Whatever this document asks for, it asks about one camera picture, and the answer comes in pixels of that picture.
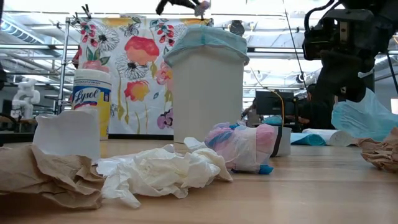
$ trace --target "crumpled white plastic bag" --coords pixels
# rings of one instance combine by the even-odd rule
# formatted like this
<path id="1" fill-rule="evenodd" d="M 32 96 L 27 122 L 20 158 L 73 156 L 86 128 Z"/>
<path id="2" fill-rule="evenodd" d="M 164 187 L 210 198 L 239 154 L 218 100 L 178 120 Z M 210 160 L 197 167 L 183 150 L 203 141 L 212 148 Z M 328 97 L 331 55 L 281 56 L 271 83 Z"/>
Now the crumpled white plastic bag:
<path id="1" fill-rule="evenodd" d="M 189 187 L 204 187 L 215 177 L 233 181 L 224 159 L 211 149 L 198 149 L 183 157 L 165 149 L 152 149 L 101 159 L 97 171 L 103 175 L 109 172 L 102 189 L 103 197 L 120 198 L 133 208 L 141 205 L 134 194 L 153 197 L 174 194 L 185 198 Z"/>

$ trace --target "white trash can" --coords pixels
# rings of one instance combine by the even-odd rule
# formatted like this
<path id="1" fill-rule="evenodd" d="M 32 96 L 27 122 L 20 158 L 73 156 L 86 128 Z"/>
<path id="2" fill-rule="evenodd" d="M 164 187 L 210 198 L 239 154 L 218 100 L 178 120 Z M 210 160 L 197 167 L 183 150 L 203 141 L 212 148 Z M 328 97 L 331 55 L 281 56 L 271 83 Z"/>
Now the white trash can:
<path id="1" fill-rule="evenodd" d="M 246 39 L 221 29 L 190 26 L 164 55 L 173 70 L 174 141 L 203 141 L 212 127 L 241 119 Z"/>

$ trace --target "metal pole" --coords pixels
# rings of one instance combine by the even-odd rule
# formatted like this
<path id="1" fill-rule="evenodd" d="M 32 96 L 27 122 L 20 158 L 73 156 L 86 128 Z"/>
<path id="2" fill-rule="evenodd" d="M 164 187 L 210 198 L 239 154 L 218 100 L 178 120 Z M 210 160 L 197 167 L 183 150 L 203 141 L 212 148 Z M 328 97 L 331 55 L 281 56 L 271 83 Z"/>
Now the metal pole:
<path id="1" fill-rule="evenodd" d="M 58 110 L 57 114 L 62 112 L 62 100 L 63 100 L 63 83 L 65 81 L 65 69 L 67 67 L 67 50 L 68 50 L 68 38 L 69 38 L 69 25 L 70 19 L 67 18 L 65 21 L 65 40 L 63 42 L 63 52 L 62 52 L 62 68 L 60 76 L 60 93 L 58 94 Z"/>

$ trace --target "white robot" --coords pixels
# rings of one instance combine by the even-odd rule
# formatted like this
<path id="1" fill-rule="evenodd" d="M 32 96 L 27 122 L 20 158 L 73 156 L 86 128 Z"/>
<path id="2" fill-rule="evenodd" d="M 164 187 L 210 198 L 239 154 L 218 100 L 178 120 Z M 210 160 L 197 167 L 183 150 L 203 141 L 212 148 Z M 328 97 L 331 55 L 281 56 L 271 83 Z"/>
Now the white robot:
<path id="1" fill-rule="evenodd" d="M 22 82 L 18 83 L 18 92 L 12 99 L 11 116 L 17 119 L 22 116 L 25 119 L 30 119 L 33 116 L 33 104 L 40 102 L 40 92 L 35 90 L 36 80 L 33 78 L 23 78 Z"/>

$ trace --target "crumpled brown paper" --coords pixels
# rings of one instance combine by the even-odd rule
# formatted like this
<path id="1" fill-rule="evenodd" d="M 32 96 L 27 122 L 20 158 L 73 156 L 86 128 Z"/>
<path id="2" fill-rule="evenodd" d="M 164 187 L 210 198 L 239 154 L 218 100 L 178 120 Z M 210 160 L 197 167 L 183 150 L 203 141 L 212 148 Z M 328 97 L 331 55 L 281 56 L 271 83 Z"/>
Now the crumpled brown paper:
<path id="1" fill-rule="evenodd" d="M 379 169 L 398 172 L 398 128 L 394 128 L 383 142 L 360 139 L 362 157 Z"/>
<path id="2" fill-rule="evenodd" d="M 33 145 L 0 147 L 0 195 L 41 194 L 67 208 L 99 208 L 103 185 L 87 157 L 46 155 Z"/>

